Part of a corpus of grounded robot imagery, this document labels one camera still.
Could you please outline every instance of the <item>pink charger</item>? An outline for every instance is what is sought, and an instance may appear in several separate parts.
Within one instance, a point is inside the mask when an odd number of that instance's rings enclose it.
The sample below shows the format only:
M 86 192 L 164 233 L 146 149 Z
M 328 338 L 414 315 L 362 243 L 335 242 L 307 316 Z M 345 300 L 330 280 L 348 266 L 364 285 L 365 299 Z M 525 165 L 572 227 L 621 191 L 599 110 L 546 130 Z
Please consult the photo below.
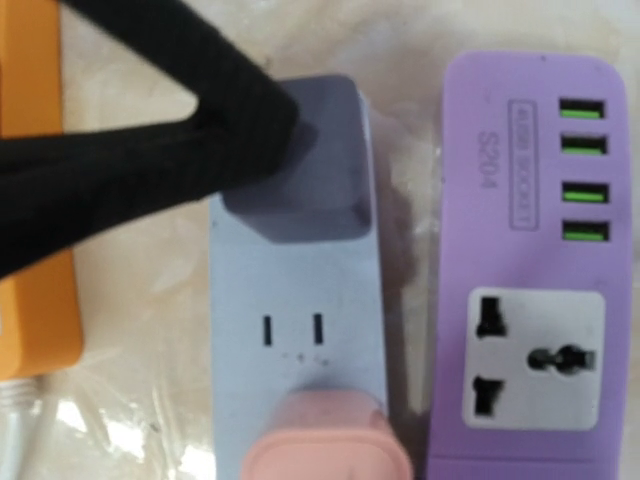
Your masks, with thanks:
M 245 458 L 242 480 L 411 480 L 380 405 L 350 390 L 290 395 Z

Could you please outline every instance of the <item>usb port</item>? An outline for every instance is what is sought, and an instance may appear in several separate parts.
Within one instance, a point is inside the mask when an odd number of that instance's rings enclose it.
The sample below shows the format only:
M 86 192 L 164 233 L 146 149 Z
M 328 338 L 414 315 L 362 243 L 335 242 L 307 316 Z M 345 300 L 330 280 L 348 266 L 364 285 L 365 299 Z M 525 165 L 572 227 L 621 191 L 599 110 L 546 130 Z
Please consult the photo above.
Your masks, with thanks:
M 609 185 L 604 183 L 562 182 L 562 201 L 609 203 Z
M 560 99 L 560 116 L 564 118 L 584 118 L 600 120 L 604 118 L 604 102 L 578 98 Z
M 562 134 L 560 142 L 562 153 L 569 155 L 606 155 L 608 152 L 605 135 Z
M 608 242 L 609 222 L 562 222 L 562 239 L 574 242 Z

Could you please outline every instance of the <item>power cord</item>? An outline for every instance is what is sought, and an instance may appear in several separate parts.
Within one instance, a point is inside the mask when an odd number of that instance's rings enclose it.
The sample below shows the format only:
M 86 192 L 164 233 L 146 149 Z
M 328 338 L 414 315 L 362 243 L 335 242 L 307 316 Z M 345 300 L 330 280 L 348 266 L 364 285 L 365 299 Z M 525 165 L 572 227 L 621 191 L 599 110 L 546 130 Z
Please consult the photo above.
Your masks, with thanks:
M 0 383 L 0 413 L 6 418 L 0 480 L 19 480 L 31 433 L 31 410 L 38 398 L 35 378 Z

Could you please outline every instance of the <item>plastic sheet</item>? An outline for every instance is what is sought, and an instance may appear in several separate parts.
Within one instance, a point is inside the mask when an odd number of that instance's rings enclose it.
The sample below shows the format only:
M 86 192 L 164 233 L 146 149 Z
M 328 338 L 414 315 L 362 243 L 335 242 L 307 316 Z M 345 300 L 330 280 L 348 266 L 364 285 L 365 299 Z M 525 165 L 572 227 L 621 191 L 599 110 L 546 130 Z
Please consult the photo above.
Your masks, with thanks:
M 597 55 L 622 73 L 635 131 L 640 5 L 633 0 L 190 3 L 274 76 L 342 72 L 355 78 L 370 100 L 392 412 L 419 461 L 431 375 L 433 332 L 427 318 L 437 274 L 443 72 L 468 49 Z M 193 109 L 189 94 L 93 26 L 70 12 L 63 26 L 67 130 L 155 122 Z M 76 249 L 87 350 L 79 366 L 44 382 L 25 478 L 216 478 L 206 223 L 207 206 L 201 203 L 118 228 Z M 636 354 L 630 393 L 636 403 L 639 374 Z M 622 478 L 631 479 L 640 468 L 631 455 L 640 447 L 638 426 L 640 405 L 632 401 Z

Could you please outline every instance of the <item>power strip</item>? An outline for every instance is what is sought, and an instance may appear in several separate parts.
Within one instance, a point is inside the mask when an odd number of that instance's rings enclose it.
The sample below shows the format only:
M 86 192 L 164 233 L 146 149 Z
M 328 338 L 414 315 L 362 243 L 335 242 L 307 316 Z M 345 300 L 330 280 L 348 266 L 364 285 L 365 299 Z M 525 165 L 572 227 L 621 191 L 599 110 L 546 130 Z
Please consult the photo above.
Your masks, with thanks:
M 283 86 L 302 119 L 285 168 L 210 204 L 214 443 L 226 480 L 240 478 L 296 391 L 349 389 L 387 405 L 366 108 L 344 77 Z
M 631 324 L 624 85 L 585 56 L 449 67 L 429 480 L 614 480 Z

